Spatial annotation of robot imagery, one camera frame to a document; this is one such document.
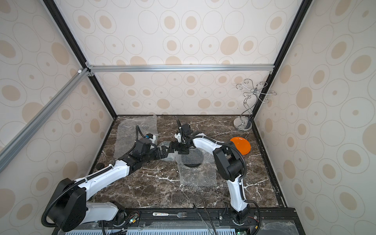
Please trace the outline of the dark grey dinner plate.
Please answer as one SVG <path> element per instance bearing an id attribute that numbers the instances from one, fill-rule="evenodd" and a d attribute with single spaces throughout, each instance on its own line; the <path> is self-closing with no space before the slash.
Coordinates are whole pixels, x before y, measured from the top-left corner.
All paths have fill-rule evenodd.
<path id="1" fill-rule="evenodd" d="M 199 149 L 192 149 L 189 151 L 189 154 L 181 155 L 181 162 L 187 167 L 198 167 L 204 161 L 204 154 Z"/>

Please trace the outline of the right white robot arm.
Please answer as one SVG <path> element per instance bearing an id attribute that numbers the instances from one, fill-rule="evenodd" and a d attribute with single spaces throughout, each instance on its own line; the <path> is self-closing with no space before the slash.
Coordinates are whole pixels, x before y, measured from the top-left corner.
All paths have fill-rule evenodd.
<path id="1" fill-rule="evenodd" d="M 177 120 L 176 141 L 170 144 L 180 155 L 188 155 L 194 148 L 202 149 L 213 155 L 219 175 L 226 180 L 230 199 L 230 215 L 236 224 L 245 223 L 250 214 L 251 201 L 244 192 L 243 179 L 247 174 L 247 165 L 243 155 L 231 141 L 220 142 L 199 131 L 192 131 L 189 124 Z"/>

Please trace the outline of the bubble wrap sheet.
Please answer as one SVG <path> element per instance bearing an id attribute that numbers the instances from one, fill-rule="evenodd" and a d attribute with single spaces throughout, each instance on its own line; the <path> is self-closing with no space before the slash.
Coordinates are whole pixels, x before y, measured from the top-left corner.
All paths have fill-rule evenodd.
<path id="1" fill-rule="evenodd" d="M 182 164 L 180 154 L 175 158 L 181 185 L 193 187 L 211 187 L 217 186 L 216 166 L 214 157 L 209 152 L 199 148 L 204 154 L 204 161 L 198 167 L 187 167 Z"/>

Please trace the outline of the bubble wrap sheet around orange plate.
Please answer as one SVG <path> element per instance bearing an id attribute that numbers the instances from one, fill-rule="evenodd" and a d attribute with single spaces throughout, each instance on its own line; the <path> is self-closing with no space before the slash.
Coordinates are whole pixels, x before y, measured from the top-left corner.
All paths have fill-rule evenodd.
<path id="1" fill-rule="evenodd" d="M 136 125 L 141 132 L 157 135 L 157 116 L 123 117 L 117 126 L 114 158 L 118 159 L 131 149 L 136 139 Z"/>

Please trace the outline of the orange dinner plate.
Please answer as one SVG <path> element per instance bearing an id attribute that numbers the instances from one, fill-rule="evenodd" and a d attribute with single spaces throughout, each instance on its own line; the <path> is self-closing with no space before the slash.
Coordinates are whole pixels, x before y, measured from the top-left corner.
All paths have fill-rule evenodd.
<path id="1" fill-rule="evenodd" d="M 247 155 L 252 149 L 250 143 L 245 138 L 233 137 L 230 141 L 235 144 L 236 148 L 242 155 Z"/>

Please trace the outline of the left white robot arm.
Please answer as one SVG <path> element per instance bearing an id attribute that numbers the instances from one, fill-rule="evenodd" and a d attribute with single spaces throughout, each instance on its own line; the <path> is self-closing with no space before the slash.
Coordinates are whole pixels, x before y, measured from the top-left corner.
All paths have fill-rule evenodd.
<path id="1" fill-rule="evenodd" d="M 154 135 L 142 135 L 139 126 L 136 126 L 133 146 L 113 164 L 74 181 L 66 178 L 58 184 L 42 213 L 42 225 L 68 232 L 83 223 L 113 220 L 120 210 L 117 204 L 90 204 L 88 200 L 113 182 L 140 169 L 143 164 L 166 158 L 174 152 L 173 146 L 174 143 L 170 143 L 170 146 L 158 147 Z"/>

